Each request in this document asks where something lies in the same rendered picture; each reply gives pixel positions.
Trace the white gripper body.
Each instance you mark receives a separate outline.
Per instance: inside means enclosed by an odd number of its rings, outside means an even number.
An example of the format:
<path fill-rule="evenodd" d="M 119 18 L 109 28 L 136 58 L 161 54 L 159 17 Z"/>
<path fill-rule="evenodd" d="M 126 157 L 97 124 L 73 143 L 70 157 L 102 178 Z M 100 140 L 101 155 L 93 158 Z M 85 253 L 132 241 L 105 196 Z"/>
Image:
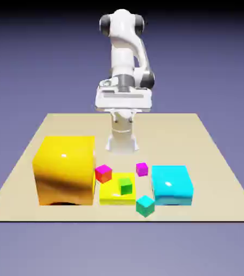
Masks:
<path fill-rule="evenodd" d="M 152 108 L 152 91 L 130 87 L 129 92 L 119 92 L 117 86 L 97 87 L 95 107 L 98 111 L 132 109 L 149 112 Z"/>

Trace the small magenta cube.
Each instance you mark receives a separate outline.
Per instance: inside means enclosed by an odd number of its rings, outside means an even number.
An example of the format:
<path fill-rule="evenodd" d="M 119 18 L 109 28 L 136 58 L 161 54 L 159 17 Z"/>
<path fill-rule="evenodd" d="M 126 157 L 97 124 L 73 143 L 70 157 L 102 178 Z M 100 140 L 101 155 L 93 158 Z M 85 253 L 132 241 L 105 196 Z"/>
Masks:
<path fill-rule="evenodd" d="M 148 175 L 148 166 L 145 162 L 136 164 L 136 173 L 139 177 Z"/>

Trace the small red cube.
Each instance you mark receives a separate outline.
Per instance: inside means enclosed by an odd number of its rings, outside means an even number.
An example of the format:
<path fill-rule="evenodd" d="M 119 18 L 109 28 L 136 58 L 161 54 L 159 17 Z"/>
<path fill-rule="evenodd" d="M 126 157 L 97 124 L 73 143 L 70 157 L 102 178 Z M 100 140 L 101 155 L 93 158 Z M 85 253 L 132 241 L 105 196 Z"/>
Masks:
<path fill-rule="evenodd" d="M 100 183 L 105 183 L 112 179 L 112 169 L 103 164 L 95 168 L 96 180 Z"/>

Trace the small green cube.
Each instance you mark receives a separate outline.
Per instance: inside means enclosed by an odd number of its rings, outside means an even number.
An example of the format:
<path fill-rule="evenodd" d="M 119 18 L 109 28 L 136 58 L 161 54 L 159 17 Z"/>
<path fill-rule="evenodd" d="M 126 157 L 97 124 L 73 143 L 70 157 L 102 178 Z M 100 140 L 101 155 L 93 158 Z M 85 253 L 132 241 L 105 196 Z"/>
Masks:
<path fill-rule="evenodd" d="M 128 195 L 132 193 L 133 185 L 130 178 L 118 179 L 119 191 L 121 195 Z"/>

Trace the small teal cube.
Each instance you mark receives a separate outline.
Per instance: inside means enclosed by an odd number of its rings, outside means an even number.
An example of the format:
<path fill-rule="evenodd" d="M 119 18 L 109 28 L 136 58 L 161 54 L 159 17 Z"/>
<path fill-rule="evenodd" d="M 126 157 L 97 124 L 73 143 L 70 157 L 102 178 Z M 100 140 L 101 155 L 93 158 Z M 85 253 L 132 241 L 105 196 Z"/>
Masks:
<path fill-rule="evenodd" d="M 136 212 L 143 217 L 148 217 L 155 211 L 155 201 L 144 195 L 136 201 Z"/>

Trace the large orange box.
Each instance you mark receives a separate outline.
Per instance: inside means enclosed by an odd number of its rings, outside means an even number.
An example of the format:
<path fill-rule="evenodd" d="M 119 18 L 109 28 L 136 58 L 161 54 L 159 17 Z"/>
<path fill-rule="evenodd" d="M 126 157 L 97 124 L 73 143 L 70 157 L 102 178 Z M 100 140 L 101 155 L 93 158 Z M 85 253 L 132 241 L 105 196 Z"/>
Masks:
<path fill-rule="evenodd" d="M 40 205 L 92 205 L 94 136 L 46 136 L 32 160 Z"/>

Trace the large yellow box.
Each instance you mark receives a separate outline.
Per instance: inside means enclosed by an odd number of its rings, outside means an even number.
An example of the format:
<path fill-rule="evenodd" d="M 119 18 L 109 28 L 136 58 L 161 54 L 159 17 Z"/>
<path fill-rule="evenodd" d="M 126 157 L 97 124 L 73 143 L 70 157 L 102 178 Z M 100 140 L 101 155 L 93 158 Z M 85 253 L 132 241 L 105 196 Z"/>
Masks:
<path fill-rule="evenodd" d="M 118 179 L 127 177 L 131 179 L 133 190 L 131 194 L 121 195 L 119 191 Z M 111 180 L 100 184 L 100 205 L 135 205 L 135 200 L 135 175 L 132 172 L 113 172 Z"/>

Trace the large cyan box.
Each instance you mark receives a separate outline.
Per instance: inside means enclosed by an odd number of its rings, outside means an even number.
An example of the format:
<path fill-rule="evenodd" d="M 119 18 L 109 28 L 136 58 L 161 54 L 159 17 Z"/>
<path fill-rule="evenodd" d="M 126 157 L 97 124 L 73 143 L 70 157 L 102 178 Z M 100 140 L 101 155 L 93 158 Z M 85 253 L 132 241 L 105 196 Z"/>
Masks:
<path fill-rule="evenodd" d="M 185 165 L 153 165 L 151 182 L 156 205 L 192 205 L 194 188 Z"/>

